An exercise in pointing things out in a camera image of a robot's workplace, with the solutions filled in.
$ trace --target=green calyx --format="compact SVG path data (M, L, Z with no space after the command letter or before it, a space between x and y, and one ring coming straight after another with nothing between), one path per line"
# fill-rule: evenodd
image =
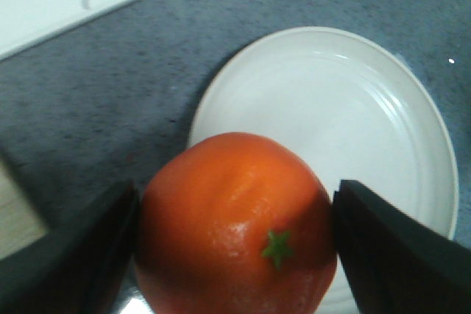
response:
M293 249L288 244L289 231L276 234L272 230L268 231L269 245L261 252L262 257L271 257L275 269L281 269L281 263L285 257L292 257L294 255Z

